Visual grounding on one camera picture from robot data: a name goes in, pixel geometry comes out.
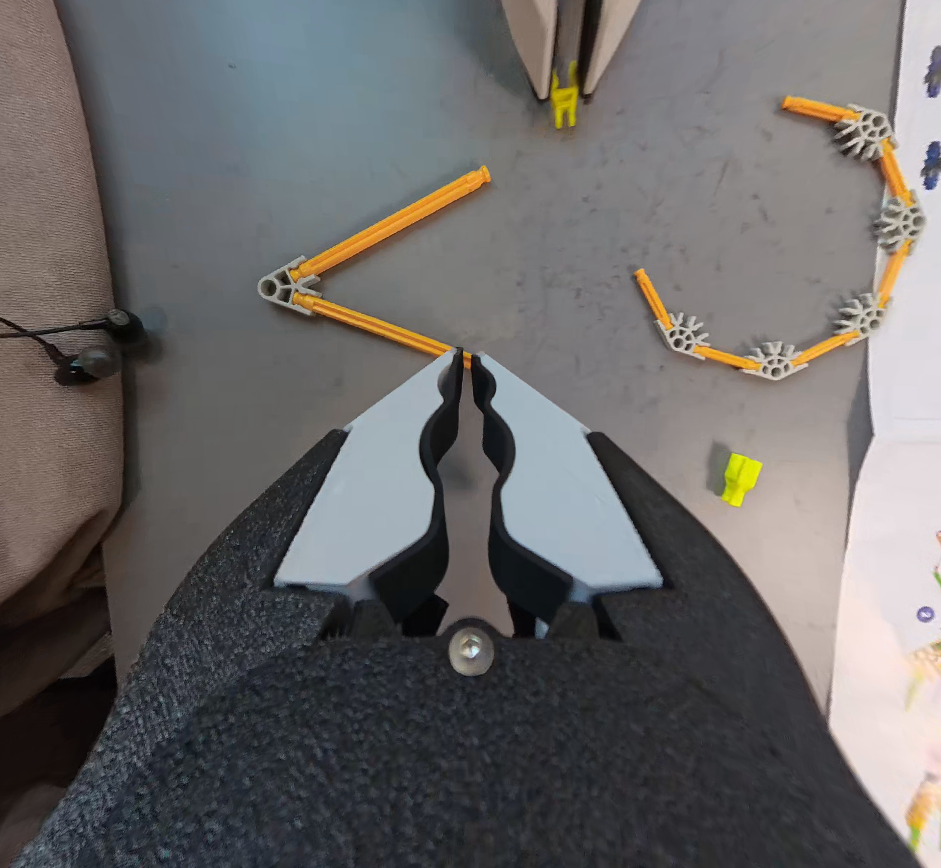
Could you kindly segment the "long yellow rod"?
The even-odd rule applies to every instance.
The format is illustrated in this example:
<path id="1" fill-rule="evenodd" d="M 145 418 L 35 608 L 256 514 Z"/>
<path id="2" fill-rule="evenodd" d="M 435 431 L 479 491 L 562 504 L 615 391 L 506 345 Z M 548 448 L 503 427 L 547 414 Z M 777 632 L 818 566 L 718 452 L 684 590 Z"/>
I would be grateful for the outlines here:
<path id="1" fill-rule="evenodd" d="M 481 166 L 479 169 L 472 170 L 332 248 L 302 261 L 296 267 L 290 267 L 289 276 L 294 282 L 300 282 L 312 276 L 322 276 L 323 273 L 340 266 L 380 242 L 457 203 L 467 195 L 481 189 L 490 180 L 488 167 Z"/>
<path id="2" fill-rule="evenodd" d="M 297 307 L 302 312 L 317 315 L 331 321 L 341 322 L 345 325 L 370 333 L 372 335 L 406 346 L 416 352 L 432 357 L 441 357 L 457 349 L 460 353 L 464 367 L 471 368 L 471 354 L 460 350 L 450 344 L 440 342 L 420 333 L 394 325 L 373 316 L 351 310 L 339 304 L 310 294 L 293 293 L 289 300 L 291 307 Z"/>

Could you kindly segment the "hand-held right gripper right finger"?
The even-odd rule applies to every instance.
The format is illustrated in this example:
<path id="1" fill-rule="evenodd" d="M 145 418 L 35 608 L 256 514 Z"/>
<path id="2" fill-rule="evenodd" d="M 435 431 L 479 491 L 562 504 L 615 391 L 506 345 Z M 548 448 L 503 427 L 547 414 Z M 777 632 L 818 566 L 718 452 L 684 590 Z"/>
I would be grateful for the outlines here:
<path id="1" fill-rule="evenodd" d="M 494 466 L 488 564 L 517 638 L 542 638 L 567 603 L 658 590 L 664 575 L 579 420 L 502 367 L 471 360 Z"/>

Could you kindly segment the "lime green short rod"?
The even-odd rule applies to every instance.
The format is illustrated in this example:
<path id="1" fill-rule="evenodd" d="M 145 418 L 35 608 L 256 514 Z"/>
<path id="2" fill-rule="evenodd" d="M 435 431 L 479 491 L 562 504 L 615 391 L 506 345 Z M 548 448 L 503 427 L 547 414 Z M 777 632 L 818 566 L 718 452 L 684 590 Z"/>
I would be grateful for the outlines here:
<path id="1" fill-rule="evenodd" d="M 756 486 L 763 463 L 732 452 L 723 473 L 722 500 L 734 508 L 742 507 L 745 497 Z"/>
<path id="2" fill-rule="evenodd" d="M 568 68 L 569 83 L 561 86 L 559 75 L 553 70 L 550 76 L 548 99 L 552 112 L 552 119 L 556 130 L 564 125 L 572 128 L 577 123 L 577 111 L 580 98 L 580 77 L 578 62 L 573 60 Z"/>

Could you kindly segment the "black wired earphones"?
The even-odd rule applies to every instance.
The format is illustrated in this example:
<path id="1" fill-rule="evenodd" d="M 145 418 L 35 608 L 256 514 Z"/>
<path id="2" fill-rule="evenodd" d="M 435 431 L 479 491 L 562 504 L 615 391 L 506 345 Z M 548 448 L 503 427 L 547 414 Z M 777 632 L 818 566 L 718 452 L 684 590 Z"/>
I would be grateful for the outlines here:
<path id="1" fill-rule="evenodd" d="M 135 313 L 112 309 L 104 316 L 86 321 L 70 322 L 42 328 L 27 328 L 17 322 L 1 318 L 2 339 L 29 339 L 40 345 L 54 366 L 53 379 L 63 387 L 85 386 L 117 374 L 123 364 L 124 354 L 142 346 L 148 339 L 143 321 Z M 80 352 L 67 355 L 50 339 L 64 333 L 101 332 L 106 335 L 106 345 L 91 345 Z"/>

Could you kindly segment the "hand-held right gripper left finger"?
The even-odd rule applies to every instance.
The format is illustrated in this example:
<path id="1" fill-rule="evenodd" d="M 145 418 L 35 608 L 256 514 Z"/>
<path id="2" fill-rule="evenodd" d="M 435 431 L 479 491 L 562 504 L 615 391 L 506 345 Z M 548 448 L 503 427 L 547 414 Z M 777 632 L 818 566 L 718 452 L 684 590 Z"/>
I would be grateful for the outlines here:
<path id="1" fill-rule="evenodd" d="M 379 603 L 404 636 L 439 633 L 450 552 L 440 464 L 457 437 L 464 370 L 448 348 L 336 432 L 275 588 Z"/>

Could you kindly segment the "white building instruction sheet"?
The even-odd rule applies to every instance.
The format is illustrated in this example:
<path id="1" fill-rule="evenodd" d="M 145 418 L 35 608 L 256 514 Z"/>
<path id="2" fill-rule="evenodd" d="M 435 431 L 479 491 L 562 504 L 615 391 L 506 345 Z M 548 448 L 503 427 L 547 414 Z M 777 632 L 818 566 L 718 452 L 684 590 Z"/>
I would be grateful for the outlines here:
<path id="1" fill-rule="evenodd" d="M 868 348 L 873 439 L 853 496 L 829 721 L 921 866 L 939 866 L 940 0 L 905 0 L 900 168 L 927 227 Z"/>

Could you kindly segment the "grey wedge connector piece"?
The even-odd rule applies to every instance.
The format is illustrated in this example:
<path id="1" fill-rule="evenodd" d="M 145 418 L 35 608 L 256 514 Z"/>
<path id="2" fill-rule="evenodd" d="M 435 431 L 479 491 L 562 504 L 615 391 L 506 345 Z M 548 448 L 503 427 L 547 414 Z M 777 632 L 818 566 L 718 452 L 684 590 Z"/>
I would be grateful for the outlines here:
<path id="1" fill-rule="evenodd" d="M 265 274 L 258 284 L 257 292 L 265 301 L 277 306 L 285 307 L 288 310 L 294 310 L 302 315 L 312 317 L 315 315 L 313 310 L 295 303 L 295 295 L 308 298 L 321 298 L 322 294 L 316 289 L 320 282 L 317 274 L 309 274 L 295 278 L 293 272 L 298 271 L 300 265 L 306 261 L 305 257 L 300 256 L 291 262 L 284 264 L 276 271 Z"/>

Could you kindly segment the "short yellow rod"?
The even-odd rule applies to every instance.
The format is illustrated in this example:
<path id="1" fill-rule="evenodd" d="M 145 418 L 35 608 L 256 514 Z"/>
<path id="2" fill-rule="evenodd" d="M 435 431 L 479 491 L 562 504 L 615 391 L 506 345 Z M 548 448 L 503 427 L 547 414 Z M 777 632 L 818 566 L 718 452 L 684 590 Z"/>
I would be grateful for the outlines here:
<path id="1" fill-rule="evenodd" d="M 823 357 L 840 347 L 853 345 L 862 339 L 864 339 L 864 336 L 855 330 L 831 336 L 796 355 L 791 360 L 792 365 L 794 368 L 804 367 L 817 358 Z"/>
<path id="2" fill-rule="evenodd" d="M 841 121 L 858 121 L 861 116 L 859 111 L 851 107 L 791 95 L 782 99 L 780 109 L 831 124 Z"/>
<path id="3" fill-rule="evenodd" d="M 892 199 L 899 199 L 903 207 L 909 208 L 913 203 L 913 195 L 900 170 L 895 149 L 896 143 L 893 137 L 882 141 L 879 166 L 887 186 L 888 196 Z"/>
<path id="4" fill-rule="evenodd" d="M 754 358 L 742 357 L 726 353 L 705 345 L 696 345 L 693 348 L 693 355 L 704 360 L 711 360 L 724 366 L 749 372 L 760 372 L 763 368 L 761 361 Z"/>
<path id="5" fill-rule="evenodd" d="M 876 289 L 878 305 L 884 309 L 889 301 L 900 275 L 901 268 L 910 254 L 912 240 L 907 239 L 888 257 Z"/>
<path id="6" fill-rule="evenodd" d="M 665 305 L 660 298 L 659 293 L 657 292 L 653 282 L 651 281 L 646 270 L 639 269 L 634 272 L 633 277 L 640 288 L 641 294 L 643 295 L 646 303 L 648 304 L 655 321 L 666 331 L 669 331 L 673 328 L 674 323 L 671 319 L 671 315 L 665 309 Z"/>

